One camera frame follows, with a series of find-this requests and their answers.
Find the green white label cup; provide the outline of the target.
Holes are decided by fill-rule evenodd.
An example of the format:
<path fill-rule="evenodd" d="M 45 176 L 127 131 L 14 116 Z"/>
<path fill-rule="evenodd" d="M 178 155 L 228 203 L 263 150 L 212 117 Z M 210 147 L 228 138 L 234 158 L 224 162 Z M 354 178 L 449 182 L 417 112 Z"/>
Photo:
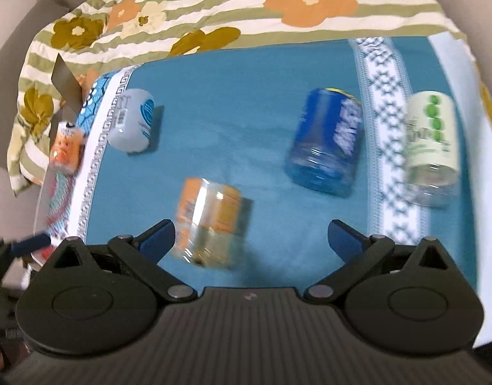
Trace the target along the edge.
<path fill-rule="evenodd" d="M 407 198 L 444 208 L 456 196 L 461 163 L 455 103 L 437 91 L 421 91 L 406 101 L 405 184 Z"/>

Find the white translucent cup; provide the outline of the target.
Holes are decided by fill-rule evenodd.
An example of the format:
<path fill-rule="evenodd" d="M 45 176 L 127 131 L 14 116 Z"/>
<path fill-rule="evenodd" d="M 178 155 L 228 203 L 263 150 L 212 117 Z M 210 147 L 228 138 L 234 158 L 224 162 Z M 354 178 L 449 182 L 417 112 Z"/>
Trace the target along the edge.
<path fill-rule="evenodd" d="M 125 153 L 141 153 L 150 144 L 155 109 L 151 94 L 141 89 L 128 89 L 117 98 L 108 141 L 111 147 Z"/>

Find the teal patterned tablecloth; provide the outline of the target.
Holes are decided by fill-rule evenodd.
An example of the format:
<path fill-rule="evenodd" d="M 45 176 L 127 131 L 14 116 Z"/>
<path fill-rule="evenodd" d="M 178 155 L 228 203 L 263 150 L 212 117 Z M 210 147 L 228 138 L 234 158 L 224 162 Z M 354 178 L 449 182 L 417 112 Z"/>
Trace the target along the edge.
<path fill-rule="evenodd" d="M 227 184 L 253 201 L 246 249 L 231 270 L 201 269 L 172 256 L 161 265 L 196 289 L 306 288 L 340 267 L 326 241 L 340 219 L 401 244 L 438 237 L 483 303 L 477 338 L 492 341 L 492 130 L 465 46 L 447 32 L 429 38 L 358 38 L 212 50 L 122 68 L 99 77 L 77 125 L 87 135 L 81 169 L 48 181 L 48 215 L 37 227 L 55 244 L 136 234 L 173 218 L 184 181 Z M 349 196 L 294 184 L 285 174 L 308 94 L 324 87 L 362 105 L 363 134 Z M 149 92 L 155 109 L 141 153 L 108 141 L 117 98 Z M 443 209 L 405 198 L 406 100 L 421 91 L 454 100 L 461 173 Z"/>

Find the grey laptop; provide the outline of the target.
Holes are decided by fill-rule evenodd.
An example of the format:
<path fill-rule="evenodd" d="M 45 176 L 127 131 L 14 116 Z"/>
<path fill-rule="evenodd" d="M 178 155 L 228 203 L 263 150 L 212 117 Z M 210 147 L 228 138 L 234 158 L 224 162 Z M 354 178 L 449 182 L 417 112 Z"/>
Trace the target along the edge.
<path fill-rule="evenodd" d="M 65 101 L 63 120 L 75 124 L 83 105 L 82 88 L 60 55 L 56 57 L 51 81 Z"/>

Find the grey headboard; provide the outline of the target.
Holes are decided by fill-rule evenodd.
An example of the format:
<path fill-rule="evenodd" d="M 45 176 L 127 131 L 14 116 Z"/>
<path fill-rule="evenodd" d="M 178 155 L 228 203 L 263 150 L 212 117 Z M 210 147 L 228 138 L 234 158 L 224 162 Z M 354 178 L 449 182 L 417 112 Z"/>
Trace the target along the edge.
<path fill-rule="evenodd" d="M 56 0 L 39 0 L 0 49 L 0 168 L 7 168 L 10 140 L 21 68 L 35 35 L 46 25 L 69 12 Z"/>

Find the floral striped duvet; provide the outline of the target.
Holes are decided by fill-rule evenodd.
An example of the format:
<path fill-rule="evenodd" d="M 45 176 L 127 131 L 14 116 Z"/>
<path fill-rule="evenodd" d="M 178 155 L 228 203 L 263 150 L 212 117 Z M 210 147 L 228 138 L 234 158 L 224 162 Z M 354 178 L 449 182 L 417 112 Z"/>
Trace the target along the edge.
<path fill-rule="evenodd" d="M 437 0 L 85 0 L 27 50 L 7 152 L 10 187 L 42 184 L 50 122 L 64 106 L 57 55 L 84 88 L 123 67 L 206 50 L 374 36 L 464 38 Z"/>

